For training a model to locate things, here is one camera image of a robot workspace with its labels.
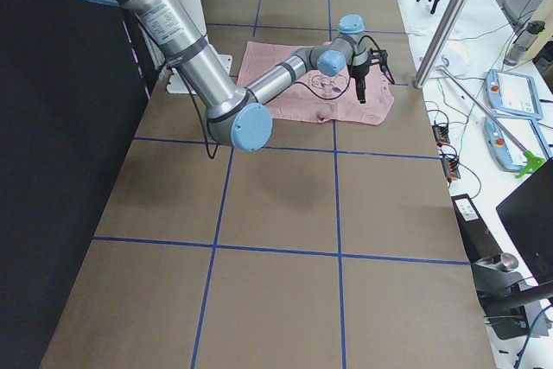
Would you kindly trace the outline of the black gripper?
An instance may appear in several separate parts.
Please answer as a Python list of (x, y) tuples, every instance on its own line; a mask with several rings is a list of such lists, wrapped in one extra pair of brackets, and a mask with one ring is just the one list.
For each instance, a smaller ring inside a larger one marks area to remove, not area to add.
[(356, 97), (361, 104), (366, 103), (365, 77), (370, 71), (370, 66), (371, 58), (369, 56), (364, 58), (356, 57), (350, 66), (350, 76), (355, 79)]

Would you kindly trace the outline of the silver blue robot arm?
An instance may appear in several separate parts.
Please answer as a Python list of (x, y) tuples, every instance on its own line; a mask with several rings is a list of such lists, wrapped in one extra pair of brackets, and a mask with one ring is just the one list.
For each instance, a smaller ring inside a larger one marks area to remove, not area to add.
[(312, 70), (335, 76), (346, 69), (355, 81), (358, 101), (365, 101), (365, 77), (375, 58), (366, 48), (359, 15), (342, 17), (339, 34), (327, 45), (299, 48), (248, 86), (239, 87), (179, 0), (86, 1), (118, 6), (137, 16), (168, 65), (204, 103), (202, 130), (219, 144), (242, 151), (264, 147), (273, 127), (266, 104)]

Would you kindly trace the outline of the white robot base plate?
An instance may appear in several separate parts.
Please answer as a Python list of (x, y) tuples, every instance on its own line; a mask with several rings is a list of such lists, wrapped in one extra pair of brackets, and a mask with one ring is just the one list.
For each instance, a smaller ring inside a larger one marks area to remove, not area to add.
[[(233, 58), (230, 54), (216, 53), (217, 59), (227, 75), (230, 75)], [(171, 76), (166, 86), (167, 91), (172, 94), (196, 94), (195, 87), (199, 84), (197, 77), (183, 76), (176, 67), (171, 68)]]

